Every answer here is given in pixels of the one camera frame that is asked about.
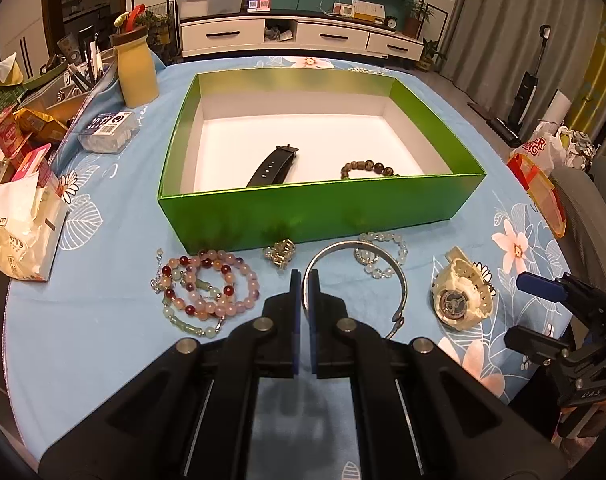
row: tv stand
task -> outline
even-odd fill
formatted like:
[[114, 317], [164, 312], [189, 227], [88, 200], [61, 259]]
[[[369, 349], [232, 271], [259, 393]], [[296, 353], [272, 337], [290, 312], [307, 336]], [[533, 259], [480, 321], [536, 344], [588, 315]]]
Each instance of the tv stand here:
[[[269, 41], [266, 22], [287, 23], [292, 39]], [[337, 52], [385, 59], [416, 60], [422, 43], [374, 23], [322, 12], [270, 10], [180, 20], [182, 56], [194, 58], [227, 52], [298, 50]]]

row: orange bag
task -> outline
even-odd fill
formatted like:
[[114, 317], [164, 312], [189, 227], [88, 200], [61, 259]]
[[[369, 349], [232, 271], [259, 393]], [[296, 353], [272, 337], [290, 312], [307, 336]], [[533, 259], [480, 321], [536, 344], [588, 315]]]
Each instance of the orange bag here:
[[507, 163], [521, 186], [528, 192], [557, 238], [565, 234], [567, 220], [554, 184], [529, 158], [515, 153]]

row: metal screw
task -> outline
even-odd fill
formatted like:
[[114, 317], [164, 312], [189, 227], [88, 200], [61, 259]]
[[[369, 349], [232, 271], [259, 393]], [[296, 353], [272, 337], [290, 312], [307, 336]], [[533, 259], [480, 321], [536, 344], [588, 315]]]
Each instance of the metal screw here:
[[339, 319], [336, 322], [336, 327], [341, 331], [341, 332], [353, 332], [354, 330], [356, 330], [356, 321], [354, 321], [352, 318], [350, 317], [343, 317], [342, 319]]
[[412, 346], [421, 354], [429, 354], [434, 349], [434, 343], [425, 337], [415, 339]]
[[176, 343], [176, 349], [181, 354], [191, 354], [193, 351], [195, 351], [197, 346], [198, 343], [196, 343], [196, 341], [193, 340], [191, 337], [184, 337]]
[[259, 332], [267, 332], [274, 326], [274, 322], [269, 317], [259, 317], [254, 320], [252, 326]]

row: white drawer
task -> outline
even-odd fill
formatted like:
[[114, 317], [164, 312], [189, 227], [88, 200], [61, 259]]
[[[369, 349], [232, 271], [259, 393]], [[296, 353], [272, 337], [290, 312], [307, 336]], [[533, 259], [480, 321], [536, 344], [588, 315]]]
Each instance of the white drawer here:
[[351, 50], [365, 50], [368, 44], [369, 32], [347, 27], [317, 25], [315, 23], [299, 23], [296, 29], [296, 43], [318, 45]]
[[263, 43], [265, 20], [229, 20], [181, 25], [183, 50]]
[[369, 35], [368, 51], [388, 54], [389, 56], [406, 57], [407, 59], [419, 59], [422, 53], [422, 44], [372, 32]]

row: black watch strap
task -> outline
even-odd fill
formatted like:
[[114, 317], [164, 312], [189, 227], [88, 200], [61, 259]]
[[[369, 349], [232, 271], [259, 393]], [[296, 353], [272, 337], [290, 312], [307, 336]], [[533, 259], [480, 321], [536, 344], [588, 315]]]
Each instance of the black watch strap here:
[[297, 151], [298, 148], [293, 148], [289, 144], [277, 146], [276, 150], [271, 152], [260, 164], [246, 187], [282, 184], [294, 162]]

